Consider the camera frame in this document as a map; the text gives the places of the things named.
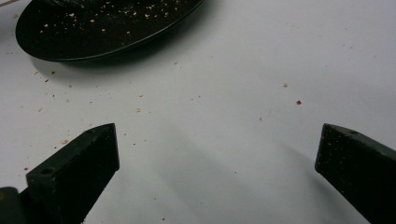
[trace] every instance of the black plastic part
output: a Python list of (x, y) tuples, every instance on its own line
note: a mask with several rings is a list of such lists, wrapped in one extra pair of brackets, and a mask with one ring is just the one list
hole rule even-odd
[(99, 6), (56, 7), (35, 0), (22, 12), (16, 37), (25, 52), (42, 60), (98, 59), (163, 34), (203, 1), (108, 0)]
[(324, 124), (315, 169), (370, 223), (396, 223), (396, 152), (347, 128)]
[(14, 188), (0, 188), (0, 223), (27, 224), (20, 195)]
[(79, 224), (119, 168), (115, 125), (99, 126), (28, 173), (29, 196), (42, 204), (53, 223)]

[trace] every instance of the white surface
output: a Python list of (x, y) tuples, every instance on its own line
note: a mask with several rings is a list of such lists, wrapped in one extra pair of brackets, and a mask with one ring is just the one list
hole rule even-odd
[(72, 64), (19, 48), (26, 5), (0, 8), (0, 186), (115, 122), (121, 168), (87, 224), (367, 223), (314, 162), (325, 122), (396, 148), (395, 1), (206, 0), (161, 41)]

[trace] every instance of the debris in bowl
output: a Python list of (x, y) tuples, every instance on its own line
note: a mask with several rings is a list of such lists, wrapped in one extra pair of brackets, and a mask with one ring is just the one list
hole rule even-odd
[[(81, 1), (95, 4), (59, 7), (46, 3)], [(32, 56), (49, 61), (99, 57), (149, 41), (202, 1), (36, 0), (20, 16), (17, 40)]]

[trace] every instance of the white table surface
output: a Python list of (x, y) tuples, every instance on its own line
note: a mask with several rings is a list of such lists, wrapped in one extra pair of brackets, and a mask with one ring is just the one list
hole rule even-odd
[(88, 63), (27, 55), (27, 4), (0, 7), (0, 186), (114, 122), (120, 170), (87, 224), (367, 223), (314, 163), (323, 123), (396, 148), (395, 1), (206, 0)]

